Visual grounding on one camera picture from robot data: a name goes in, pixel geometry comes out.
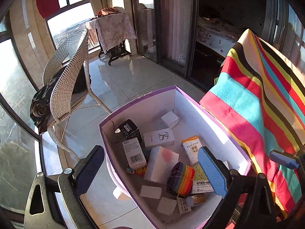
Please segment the striped colourful blanket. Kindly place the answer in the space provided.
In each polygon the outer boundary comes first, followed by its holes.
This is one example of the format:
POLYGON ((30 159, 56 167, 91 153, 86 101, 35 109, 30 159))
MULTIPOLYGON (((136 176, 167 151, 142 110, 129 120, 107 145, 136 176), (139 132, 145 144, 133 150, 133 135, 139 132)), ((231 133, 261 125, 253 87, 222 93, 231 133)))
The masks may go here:
POLYGON ((266 175, 275 203, 287 216, 302 196, 299 176, 269 154, 294 154, 304 147, 304 73, 245 30, 200 105, 247 153, 254 170, 266 175))

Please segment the purple white storage box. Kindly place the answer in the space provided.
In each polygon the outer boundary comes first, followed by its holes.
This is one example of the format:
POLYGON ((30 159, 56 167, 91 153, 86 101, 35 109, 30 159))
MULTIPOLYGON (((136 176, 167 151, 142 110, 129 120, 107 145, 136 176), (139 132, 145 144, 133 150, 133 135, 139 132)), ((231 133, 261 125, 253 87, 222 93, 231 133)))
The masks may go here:
POLYGON ((221 197, 213 192, 207 194, 205 203, 197 205, 190 212, 181 214, 179 202, 168 212, 159 212, 159 199, 140 195, 143 185, 154 185, 165 189, 165 183, 173 166, 190 161, 182 141, 198 136, 203 146, 213 155, 227 162, 229 167, 246 175, 250 169, 250 159, 237 142, 177 86, 166 87, 138 97, 117 109, 99 125, 103 144, 107 151, 108 170, 115 184, 130 196, 141 212, 155 228, 202 228, 218 206, 221 197), (132 120, 140 134, 156 132, 152 155, 148 160, 145 176, 129 174, 128 164, 140 160, 139 152, 124 147, 125 136, 115 130, 126 120, 132 120))

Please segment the small white box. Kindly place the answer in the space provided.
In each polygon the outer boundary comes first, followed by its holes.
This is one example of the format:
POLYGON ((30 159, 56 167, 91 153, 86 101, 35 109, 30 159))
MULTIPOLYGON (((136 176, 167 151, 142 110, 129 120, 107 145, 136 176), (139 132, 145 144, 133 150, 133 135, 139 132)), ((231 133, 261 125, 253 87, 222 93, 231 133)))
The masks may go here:
POLYGON ((165 214, 167 216, 171 216, 176 206, 177 206, 176 200, 162 197, 158 204, 157 212, 161 214, 165 214))

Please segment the black printed box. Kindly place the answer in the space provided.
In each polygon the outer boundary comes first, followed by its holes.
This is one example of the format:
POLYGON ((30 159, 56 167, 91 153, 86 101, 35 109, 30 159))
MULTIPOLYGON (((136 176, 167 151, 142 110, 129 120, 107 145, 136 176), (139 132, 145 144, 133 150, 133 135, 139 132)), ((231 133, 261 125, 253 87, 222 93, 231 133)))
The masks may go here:
POLYGON ((118 129, 124 134, 126 139, 137 138, 138 142, 142 143, 140 130, 131 119, 128 119, 119 125, 118 129))

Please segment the orange white box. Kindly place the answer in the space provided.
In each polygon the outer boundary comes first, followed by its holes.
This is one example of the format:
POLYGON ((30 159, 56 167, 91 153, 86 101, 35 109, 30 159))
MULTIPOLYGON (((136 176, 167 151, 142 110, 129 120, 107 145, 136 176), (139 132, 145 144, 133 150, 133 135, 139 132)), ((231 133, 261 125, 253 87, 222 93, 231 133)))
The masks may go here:
POLYGON ((190 161, 190 164, 196 165, 198 163, 198 150, 202 147, 199 137, 195 135, 184 139, 182 140, 181 145, 190 161))

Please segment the tall white box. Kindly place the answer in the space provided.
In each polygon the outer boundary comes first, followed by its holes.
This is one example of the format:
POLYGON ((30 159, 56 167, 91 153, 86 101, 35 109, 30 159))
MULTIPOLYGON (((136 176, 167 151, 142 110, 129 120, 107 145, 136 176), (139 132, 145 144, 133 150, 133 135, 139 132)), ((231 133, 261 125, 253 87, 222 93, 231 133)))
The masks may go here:
POLYGON ((178 116, 172 111, 169 111, 168 113, 164 114, 161 117, 161 120, 164 125, 171 129, 173 129, 179 123, 178 116))

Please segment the red blue small box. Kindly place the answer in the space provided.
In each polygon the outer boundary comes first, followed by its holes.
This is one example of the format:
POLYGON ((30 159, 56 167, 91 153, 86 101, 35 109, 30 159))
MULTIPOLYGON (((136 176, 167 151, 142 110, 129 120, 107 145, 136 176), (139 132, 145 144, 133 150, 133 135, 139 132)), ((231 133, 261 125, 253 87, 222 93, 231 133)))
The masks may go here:
POLYGON ((129 174, 134 174, 134 175, 139 175, 139 176, 144 176, 146 173, 146 167, 139 168, 139 169, 132 169, 130 166, 126 167, 126 172, 129 174))

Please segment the goat milk powder pack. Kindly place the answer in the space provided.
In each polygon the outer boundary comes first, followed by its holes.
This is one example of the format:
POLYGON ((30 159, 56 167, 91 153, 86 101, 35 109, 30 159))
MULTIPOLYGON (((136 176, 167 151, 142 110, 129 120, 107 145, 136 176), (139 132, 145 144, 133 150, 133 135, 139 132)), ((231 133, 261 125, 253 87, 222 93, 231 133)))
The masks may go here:
POLYGON ((177 197, 176 200, 177 200, 179 213, 185 214, 190 212, 192 207, 205 203, 206 195, 202 193, 202 194, 191 195, 188 196, 187 198, 177 197))

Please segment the white blue medicine box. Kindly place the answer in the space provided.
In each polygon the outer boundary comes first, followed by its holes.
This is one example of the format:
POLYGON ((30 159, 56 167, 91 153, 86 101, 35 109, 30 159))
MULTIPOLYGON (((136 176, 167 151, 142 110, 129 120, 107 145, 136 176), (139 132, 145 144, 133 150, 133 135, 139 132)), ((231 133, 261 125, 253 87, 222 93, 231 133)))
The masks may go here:
POLYGON ((133 170, 144 168, 147 165, 143 151, 137 138, 128 139, 122 142, 128 165, 133 170))

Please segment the white cube box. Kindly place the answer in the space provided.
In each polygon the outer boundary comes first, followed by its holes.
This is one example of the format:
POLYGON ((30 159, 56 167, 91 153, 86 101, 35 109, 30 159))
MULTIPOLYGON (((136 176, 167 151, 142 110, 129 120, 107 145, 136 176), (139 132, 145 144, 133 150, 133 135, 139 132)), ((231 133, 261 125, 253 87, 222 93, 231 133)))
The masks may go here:
POLYGON ((149 185, 142 185, 140 196, 144 198, 153 198, 159 200, 162 196, 162 188, 149 186, 149 185))

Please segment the white green paper leaflet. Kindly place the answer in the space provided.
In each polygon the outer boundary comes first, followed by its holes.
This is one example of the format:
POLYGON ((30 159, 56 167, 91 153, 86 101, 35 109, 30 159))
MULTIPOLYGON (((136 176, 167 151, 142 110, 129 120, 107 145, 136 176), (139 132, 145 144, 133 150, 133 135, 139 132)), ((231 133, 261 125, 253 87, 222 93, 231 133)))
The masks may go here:
POLYGON ((199 164, 194 166, 194 171, 195 174, 193 177, 191 194, 214 192, 207 176, 199 164))

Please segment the bed with floral sheet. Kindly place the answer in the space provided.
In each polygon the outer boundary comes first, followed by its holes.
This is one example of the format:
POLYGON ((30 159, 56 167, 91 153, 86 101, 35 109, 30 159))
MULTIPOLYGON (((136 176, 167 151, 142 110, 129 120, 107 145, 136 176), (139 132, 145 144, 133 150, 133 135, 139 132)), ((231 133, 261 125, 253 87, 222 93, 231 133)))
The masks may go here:
POLYGON ((242 30, 219 19, 199 17, 197 21, 197 42, 208 47, 222 57, 234 46, 242 30))

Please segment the white box letter logo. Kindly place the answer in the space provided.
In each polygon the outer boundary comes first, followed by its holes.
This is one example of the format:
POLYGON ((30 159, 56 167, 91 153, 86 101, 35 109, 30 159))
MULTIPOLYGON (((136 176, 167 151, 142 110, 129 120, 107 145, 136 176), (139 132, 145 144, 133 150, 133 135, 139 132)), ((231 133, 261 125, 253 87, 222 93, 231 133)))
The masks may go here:
POLYGON ((146 132, 143 134, 145 148, 151 149, 155 146, 168 147, 174 144, 175 138, 171 128, 146 132))

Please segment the long white pink box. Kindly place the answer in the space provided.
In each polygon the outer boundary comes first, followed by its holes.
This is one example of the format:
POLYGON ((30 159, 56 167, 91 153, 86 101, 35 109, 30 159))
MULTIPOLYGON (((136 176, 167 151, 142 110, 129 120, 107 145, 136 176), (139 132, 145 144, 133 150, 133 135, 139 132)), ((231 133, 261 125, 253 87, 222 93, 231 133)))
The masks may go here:
POLYGON ((179 154, 162 146, 152 148, 144 179, 166 185, 172 168, 178 162, 179 154))

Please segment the red bundle on table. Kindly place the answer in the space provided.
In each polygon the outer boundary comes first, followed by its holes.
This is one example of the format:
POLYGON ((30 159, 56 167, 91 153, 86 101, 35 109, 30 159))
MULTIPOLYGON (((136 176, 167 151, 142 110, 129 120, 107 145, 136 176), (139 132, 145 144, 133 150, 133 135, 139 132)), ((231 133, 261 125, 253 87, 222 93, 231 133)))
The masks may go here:
POLYGON ((96 14, 96 18, 104 17, 107 15, 119 14, 119 11, 115 7, 107 7, 99 10, 96 14))

